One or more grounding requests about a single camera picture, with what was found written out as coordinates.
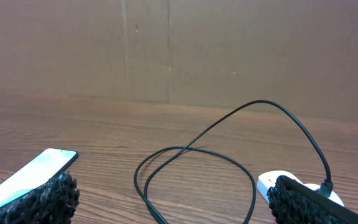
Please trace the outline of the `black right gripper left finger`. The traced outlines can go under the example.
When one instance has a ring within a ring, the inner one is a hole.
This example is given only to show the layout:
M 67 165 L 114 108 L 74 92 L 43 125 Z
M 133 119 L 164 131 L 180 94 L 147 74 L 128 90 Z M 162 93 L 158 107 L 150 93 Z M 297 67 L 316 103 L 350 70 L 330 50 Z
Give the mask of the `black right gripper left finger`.
M 0 208 L 0 224 L 70 224 L 79 196 L 77 180 L 62 172 Z

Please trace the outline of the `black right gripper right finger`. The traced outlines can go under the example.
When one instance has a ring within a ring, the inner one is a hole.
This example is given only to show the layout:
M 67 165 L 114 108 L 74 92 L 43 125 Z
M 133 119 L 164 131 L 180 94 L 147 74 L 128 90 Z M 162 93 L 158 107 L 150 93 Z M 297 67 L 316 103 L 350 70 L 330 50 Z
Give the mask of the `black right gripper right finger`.
M 281 175 L 267 191 L 278 224 L 358 224 L 358 214 Z

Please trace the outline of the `Samsung Galaxy smartphone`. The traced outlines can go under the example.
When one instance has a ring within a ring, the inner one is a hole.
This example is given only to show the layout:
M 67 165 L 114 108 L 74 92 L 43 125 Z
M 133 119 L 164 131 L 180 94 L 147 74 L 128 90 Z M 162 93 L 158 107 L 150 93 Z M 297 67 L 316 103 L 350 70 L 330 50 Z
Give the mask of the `Samsung Galaxy smartphone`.
M 48 148 L 0 184 L 0 208 L 40 187 L 67 169 L 76 151 Z

